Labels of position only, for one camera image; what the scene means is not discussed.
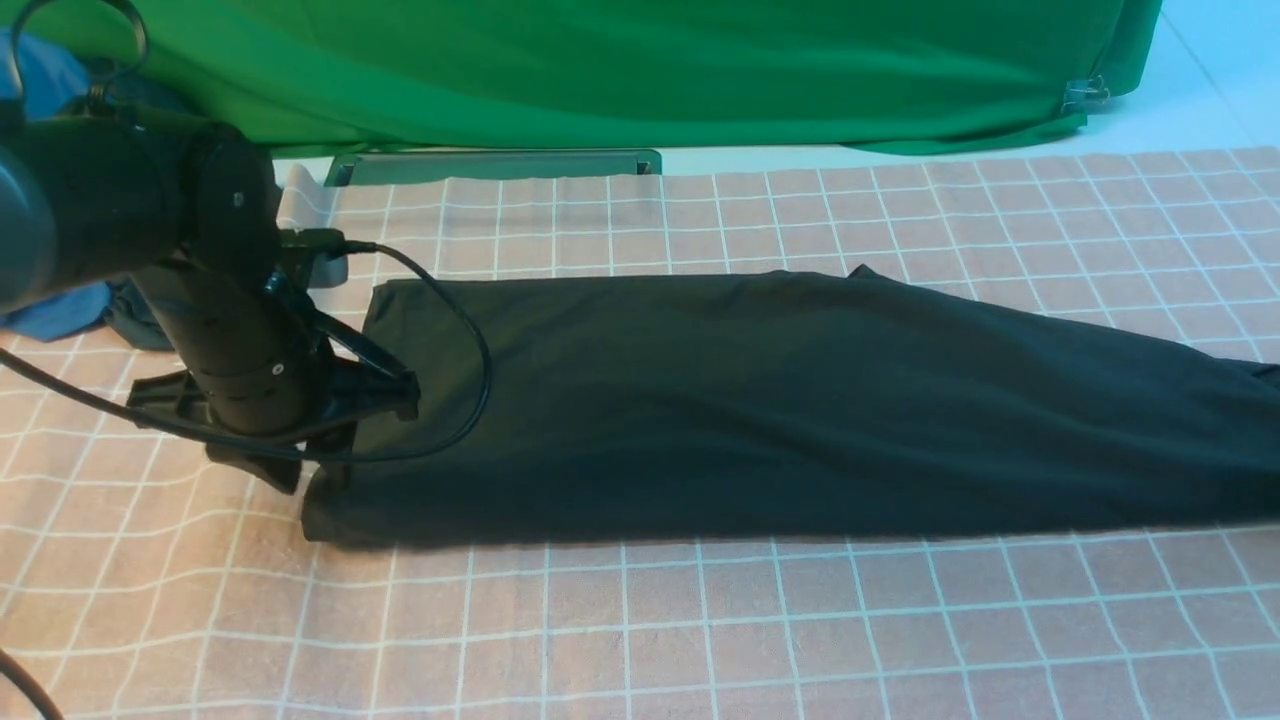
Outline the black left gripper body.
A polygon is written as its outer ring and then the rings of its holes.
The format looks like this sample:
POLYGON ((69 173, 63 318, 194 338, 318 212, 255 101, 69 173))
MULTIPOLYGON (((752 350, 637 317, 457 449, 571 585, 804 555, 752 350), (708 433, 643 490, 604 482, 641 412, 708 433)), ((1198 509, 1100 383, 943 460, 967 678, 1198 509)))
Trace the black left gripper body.
POLYGON ((337 357, 278 258, 168 258, 131 281, 184 365, 132 386, 143 419, 253 441, 308 441, 335 425, 337 357))

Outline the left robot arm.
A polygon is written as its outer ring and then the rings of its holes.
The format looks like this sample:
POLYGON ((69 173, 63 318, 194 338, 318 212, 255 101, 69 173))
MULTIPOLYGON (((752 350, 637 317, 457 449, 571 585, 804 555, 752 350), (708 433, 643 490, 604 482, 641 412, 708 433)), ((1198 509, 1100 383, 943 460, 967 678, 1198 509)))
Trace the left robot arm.
POLYGON ((320 311, 312 269, 355 251, 276 224, 276 184, 238 131, 165 111, 3 122, 3 310, 128 275, 184 370, 102 410, 268 448, 419 414, 413 373, 320 311))

